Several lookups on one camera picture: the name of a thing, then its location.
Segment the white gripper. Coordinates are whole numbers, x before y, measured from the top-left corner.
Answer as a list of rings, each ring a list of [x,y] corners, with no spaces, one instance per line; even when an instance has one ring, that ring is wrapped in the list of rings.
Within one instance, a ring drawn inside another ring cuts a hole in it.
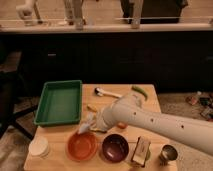
[[[99,132],[106,132],[107,131],[105,121],[103,120],[103,117],[102,117],[100,112],[97,112],[93,116],[93,120],[92,120],[92,124],[90,126],[90,129],[92,131],[99,131]]]

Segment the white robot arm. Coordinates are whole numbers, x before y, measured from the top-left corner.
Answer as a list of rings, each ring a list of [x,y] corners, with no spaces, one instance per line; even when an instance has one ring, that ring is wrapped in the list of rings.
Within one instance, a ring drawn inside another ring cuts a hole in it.
[[[213,156],[213,123],[146,110],[135,94],[122,96],[96,115],[96,128],[101,131],[108,131],[119,122],[152,131]]]

